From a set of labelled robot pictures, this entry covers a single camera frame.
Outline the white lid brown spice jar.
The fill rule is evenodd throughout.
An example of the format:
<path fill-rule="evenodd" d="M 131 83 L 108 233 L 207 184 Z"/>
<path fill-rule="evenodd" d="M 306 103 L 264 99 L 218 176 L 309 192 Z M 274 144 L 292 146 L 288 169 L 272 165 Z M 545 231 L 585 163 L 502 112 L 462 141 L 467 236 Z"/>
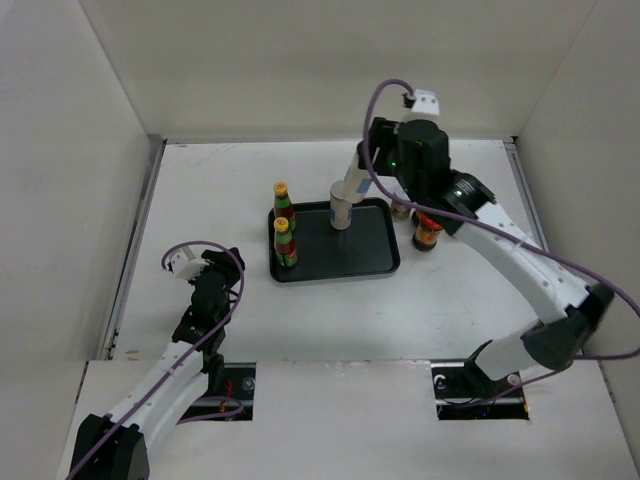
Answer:
<path fill-rule="evenodd" d="M 393 195 L 399 198 L 400 201 L 391 200 L 390 210 L 391 210 L 392 216 L 398 220 L 408 219 L 411 215 L 412 209 L 407 207 L 405 205 L 405 202 L 410 201 L 409 197 L 406 195 L 406 193 L 401 187 L 395 187 L 393 189 Z"/>

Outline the yellow cap sauce bottle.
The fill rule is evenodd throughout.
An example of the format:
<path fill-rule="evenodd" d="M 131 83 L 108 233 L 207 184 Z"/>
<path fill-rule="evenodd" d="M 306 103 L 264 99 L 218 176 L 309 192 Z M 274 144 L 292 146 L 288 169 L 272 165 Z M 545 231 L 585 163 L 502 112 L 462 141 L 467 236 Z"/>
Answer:
<path fill-rule="evenodd" d="M 276 182 L 274 191 L 274 214 L 276 217 L 283 217 L 291 220 L 295 217 L 295 209 L 290 199 L 288 186 L 285 182 Z"/>
<path fill-rule="evenodd" d="M 288 219 L 277 217 L 273 227 L 273 245 L 279 265 L 286 269 L 294 268 L 298 262 L 297 247 Z"/>

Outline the silver lid white granule jar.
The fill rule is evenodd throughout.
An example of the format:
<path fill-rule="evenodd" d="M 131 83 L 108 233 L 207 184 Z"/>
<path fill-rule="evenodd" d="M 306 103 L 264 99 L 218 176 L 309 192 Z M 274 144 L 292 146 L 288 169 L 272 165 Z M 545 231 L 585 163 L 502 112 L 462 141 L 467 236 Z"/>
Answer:
<path fill-rule="evenodd" d="M 331 226 L 338 231 L 346 230 L 351 224 L 352 203 L 344 196 L 344 182 L 338 180 L 330 187 L 329 218 Z"/>

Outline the silver lid blue label jar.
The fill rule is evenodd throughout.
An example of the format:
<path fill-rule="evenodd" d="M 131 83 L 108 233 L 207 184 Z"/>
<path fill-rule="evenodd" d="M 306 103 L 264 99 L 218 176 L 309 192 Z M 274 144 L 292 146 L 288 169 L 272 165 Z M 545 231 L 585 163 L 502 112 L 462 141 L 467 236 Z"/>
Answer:
<path fill-rule="evenodd" d="M 371 183 L 371 175 L 366 165 L 360 161 L 360 154 L 355 153 L 344 176 L 343 198 L 351 204 L 360 203 Z"/>

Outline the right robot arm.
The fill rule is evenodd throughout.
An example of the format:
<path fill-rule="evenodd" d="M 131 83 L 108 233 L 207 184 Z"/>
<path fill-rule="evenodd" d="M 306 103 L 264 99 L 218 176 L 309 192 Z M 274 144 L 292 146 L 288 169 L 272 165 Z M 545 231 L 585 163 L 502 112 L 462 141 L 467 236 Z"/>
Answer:
<path fill-rule="evenodd" d="M 478 347 L 464 362 L 463 380 L 483 396 L 519 370 L 542 366 L 563 371 L 597 330 L 613 290 L 588 284 L 559 263 L 534 254 L 494 193 L 470 173 L 451 167 L 449 138 L 433 121 L 377 117 L 358 145 L 379 176 L 395 178 L 429 218 L 487 260 L 533 308 L 524 328 Z"/>

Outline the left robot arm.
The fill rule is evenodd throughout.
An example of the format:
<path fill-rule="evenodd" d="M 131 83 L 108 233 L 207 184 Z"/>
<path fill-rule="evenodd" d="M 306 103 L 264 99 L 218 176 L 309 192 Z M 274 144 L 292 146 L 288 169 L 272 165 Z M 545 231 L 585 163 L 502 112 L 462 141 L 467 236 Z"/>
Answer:
<path fill-rule="evenodd" d="M 170 248 L 164 270 L 192 286 L 191 301 L 161 358 L 143 380 L 102 415 L 80 424 L 69 467 L 70 479 L 146 479 L 150 453 L 200 397 L 224 387 L 219 348 L 245 287 L 245 263 L 237 248 L 202 242 Z"/>

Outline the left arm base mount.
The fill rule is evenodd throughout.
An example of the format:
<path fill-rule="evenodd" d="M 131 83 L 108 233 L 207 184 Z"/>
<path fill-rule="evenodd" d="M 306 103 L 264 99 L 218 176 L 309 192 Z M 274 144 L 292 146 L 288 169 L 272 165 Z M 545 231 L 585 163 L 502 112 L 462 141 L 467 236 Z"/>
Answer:
<path fill-rule="evenodd" d="M 189 421 L 251 421 L 256 391 L 255 363 L 226 363 L 208 390 L 183 414 Z"/>

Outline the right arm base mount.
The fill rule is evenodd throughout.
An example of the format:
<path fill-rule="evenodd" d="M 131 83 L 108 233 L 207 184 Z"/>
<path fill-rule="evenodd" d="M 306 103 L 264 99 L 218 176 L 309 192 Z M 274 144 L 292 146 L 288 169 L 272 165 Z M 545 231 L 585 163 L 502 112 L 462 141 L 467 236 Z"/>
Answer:
<path fill-rule="evenodd" d="M 476 365 L 479 353 L 460 361 L 431 363 L 436 415 L 441 421 L 528 420 L 529 412 L 518 372 L 491 380 Z"/>

